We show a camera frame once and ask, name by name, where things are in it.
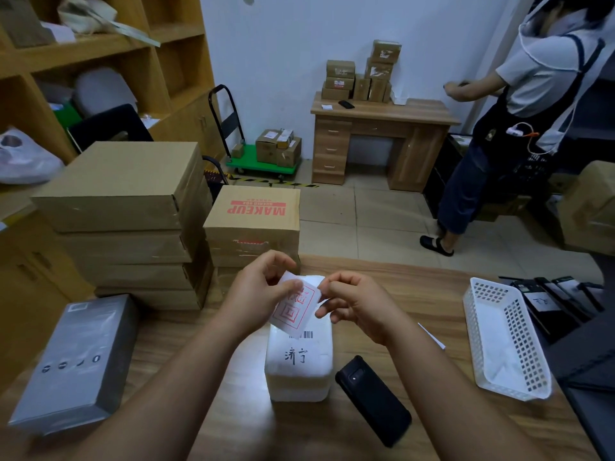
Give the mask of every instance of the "wooden table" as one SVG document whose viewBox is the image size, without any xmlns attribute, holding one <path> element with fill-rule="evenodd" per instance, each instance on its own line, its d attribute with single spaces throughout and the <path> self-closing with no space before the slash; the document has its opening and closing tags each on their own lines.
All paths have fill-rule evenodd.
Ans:
<svg viewBox="0 0 615 461">
<path fill-rule="evenodd" d="M 304 255 L 304 274 L 326 275 L 352 269 L 372 275 L 413 318 L 446 346 L 446 353 L 473 379 L 470 347 L 461 299 L 470 275 L 392 263 L 373 263 Z M 143 319 L 125 400 L 175 353 L 219 306 L 220 293 L 210 290 L 202 312 L 151 313 Z M 393 449 L 382 446 L 341 388 L 331 387 L 322 403 L 271 403 L 264 365 L 268 328 L 252 334 L 235 352 L 209 414 L 194 444 L 191 459 L 208 460 L 412 460 L 437 459 L 384 347 L 373 344 L 354 324 L 333 328 L 334 367 L 359 354 L 411 411 L 413 423 Z M 27 382 L 25 372 L 0 400 L 7 420 Z M 558 460 L 597 459 L 561 390 L 547 401 L 522 403 L 481 390 Z M 0 430 L 3 459 L 62 459 L 95 424 L 46 438 L 29 438 Z"/>
<path fill-rule="evenodd" d="M 461 122 L 438 100 L 410 99 L 405 106 L 350 102 L 355 108 L 348 110 L 316 92 L 312 182 L 344 184 L 350 135 L 362 134 L 394 138 L 387 164 L 390 189 L 422 192 L 450 126 Z"/>
</svg>

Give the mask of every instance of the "wooden shelving unit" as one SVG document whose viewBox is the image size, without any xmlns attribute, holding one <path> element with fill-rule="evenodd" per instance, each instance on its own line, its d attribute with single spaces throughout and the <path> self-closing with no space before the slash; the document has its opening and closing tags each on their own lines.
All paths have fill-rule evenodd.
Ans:
<svg viewBox="0 0 615 461">
<path fill-rule="evenodd" d="M 30 0 L 42 21 L 59 23 L 61 0 Z M 199 0 L 104 0 L 118 21 L 147 32 L 156 48 L 120 34 L 15 48 L 0 26 L 0 132 L 15 126 L 65 163 L 76 157 L 35 78 L 72 86 L 83 71 L 109 66 L 126 80 L 140 114 L 159 118 L 150 132 L 160 141 L 198 141 L 222 158 L 224 148 L 207 104 L 214 86 Z"/>
</svg>

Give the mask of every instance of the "black smartphone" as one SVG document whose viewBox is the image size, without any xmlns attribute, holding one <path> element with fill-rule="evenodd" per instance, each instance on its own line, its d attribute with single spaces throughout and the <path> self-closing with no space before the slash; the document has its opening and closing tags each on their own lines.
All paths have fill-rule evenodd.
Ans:
<svg viewBox="0 0 615 461">
<path fill-rule="evenodd" d="M 391 448 L 403 437 L 412 416 L 361 356 L 336 373 L 335 381 L 384 446 Z"/>
<path fill-rule="evenodd" d="M 344 108 L 348 108 L 349 110 L 350 110 L 351 108 L 354 108 L 354 105 L 353 105 L 352 103 L 350 103 L 350 102 L 347 102 L 346 100 L 340 100 L 338 103 L 339 103 L 340 105 L 342 105 L 342 107 L 344 107 Z"/>
</svg>

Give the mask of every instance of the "cabinet door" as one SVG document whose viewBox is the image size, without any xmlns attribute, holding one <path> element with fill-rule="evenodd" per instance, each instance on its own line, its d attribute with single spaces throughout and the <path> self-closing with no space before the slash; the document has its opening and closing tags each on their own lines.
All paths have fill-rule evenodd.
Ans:
<svg viewBox="0 0 615 461">
<path fill-rule="evenodd" d="M 0 291 L 0 390 L 4 390 L 45 348 L 69 301 L 4 235 L 0 236 Z"/>
<path fill-rule="evenodd" d="M 51 225 L 39 212 L 12 225 L 6 234 L 27 260 L 70 301 L 83 301 L 94 294 L 94 287 L 81 277 Z"/>
</svg>

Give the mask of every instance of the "white plastic basket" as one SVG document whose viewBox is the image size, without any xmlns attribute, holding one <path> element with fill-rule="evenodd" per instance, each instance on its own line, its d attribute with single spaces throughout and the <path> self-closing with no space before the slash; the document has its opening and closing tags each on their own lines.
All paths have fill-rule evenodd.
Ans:
<svg viewBox="0 0 615 461">
<path fill-rule="evenodd" d="M 472 278 L 463 298 L 480 388 L 521 401 L 551 395 L 551 372 L 521 292 Z"/>
</svg>

